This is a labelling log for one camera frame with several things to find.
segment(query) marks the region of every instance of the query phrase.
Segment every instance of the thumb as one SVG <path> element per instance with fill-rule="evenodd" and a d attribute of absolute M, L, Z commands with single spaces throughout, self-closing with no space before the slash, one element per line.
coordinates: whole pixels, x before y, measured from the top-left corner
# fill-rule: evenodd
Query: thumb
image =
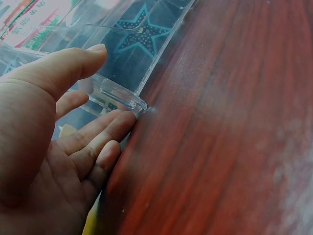
<path fill-rule="evenodd" d="M 31 83 L 48 92 L 57 101 L 77 80 L 94 75 L 107 58 L 105 45 L 88 50 L 64 49 L 8 73 L 6 79 Z"/>
<path fill-rule="evenodd" d="M 14 201 L 32 184 L 55 125 L 55 101 L 104 63 L 104 45 L 52 53 L 0 81 L 0 201 Z"/>

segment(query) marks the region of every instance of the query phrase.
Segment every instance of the blue star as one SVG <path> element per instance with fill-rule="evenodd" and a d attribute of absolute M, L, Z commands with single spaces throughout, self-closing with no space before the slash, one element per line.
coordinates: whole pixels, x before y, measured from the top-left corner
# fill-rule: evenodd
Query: blue star
<path fill-rule="evenodd" d="M 157 54 L 156 38 L 166 36 L 171 28 L 161 27 L 145 19 L 148 15 L 148 9 L 144 4 L 133 20 L 119 20 L 116 27 L 129 30 L 127 35 L 119 42 L 114 52 L 120 53 L 134 47 L 140 47 L 152 59 Z"/>

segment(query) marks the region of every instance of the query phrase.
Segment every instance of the transparent plastic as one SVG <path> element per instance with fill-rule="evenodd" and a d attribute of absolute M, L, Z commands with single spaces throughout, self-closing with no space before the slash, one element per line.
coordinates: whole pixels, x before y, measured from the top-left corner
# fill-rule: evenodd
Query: transparent plastic
<path fill-rule="evenodd" d="M 194 1 L 0 0 L 0 75 L 57 50 L 103 43 L 105 65 L 81 82 L 92 89 L 72 90 L 89 94 L 82 108 L 92 118 L 116 108 L 139 115 L 147 109 L 140 92 Z"/>

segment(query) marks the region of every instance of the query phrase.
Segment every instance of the red-brown wood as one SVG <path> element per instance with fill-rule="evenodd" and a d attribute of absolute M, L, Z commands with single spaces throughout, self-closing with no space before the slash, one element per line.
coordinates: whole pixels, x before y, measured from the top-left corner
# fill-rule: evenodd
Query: red-brown wood
<path fill-rule="evenodd" d="M 313 234 L 313 0 L 199 0 L 102 195 L 97 234 Z"/>

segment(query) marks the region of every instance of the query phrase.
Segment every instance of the hand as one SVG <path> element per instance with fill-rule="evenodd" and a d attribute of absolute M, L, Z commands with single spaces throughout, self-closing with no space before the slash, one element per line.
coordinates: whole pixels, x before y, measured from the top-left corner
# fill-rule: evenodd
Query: hand
<path fill-rule="evenodd" d="M 104 45 L 66 49 L 0 78 L 0 234 L 81 234 L 135 116 L 116 110 L 51 136 L 56 119 L 88 100 L 64 93 L 106 56 Z"/>

